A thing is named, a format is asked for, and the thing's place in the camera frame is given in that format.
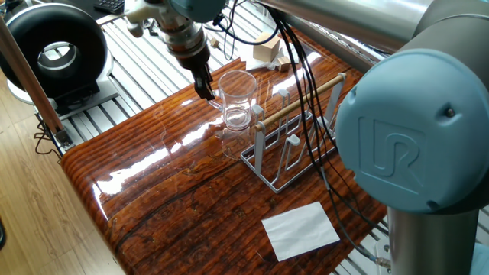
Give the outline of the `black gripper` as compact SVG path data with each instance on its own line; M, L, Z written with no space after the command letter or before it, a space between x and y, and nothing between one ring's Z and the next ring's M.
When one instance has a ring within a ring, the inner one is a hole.
M214 100L215 96L212 91L212 74L208 65L210 51L207 46L199 49L195 53L179 55L176 57L179 64L189 70L194 78L194 89L201 99Z

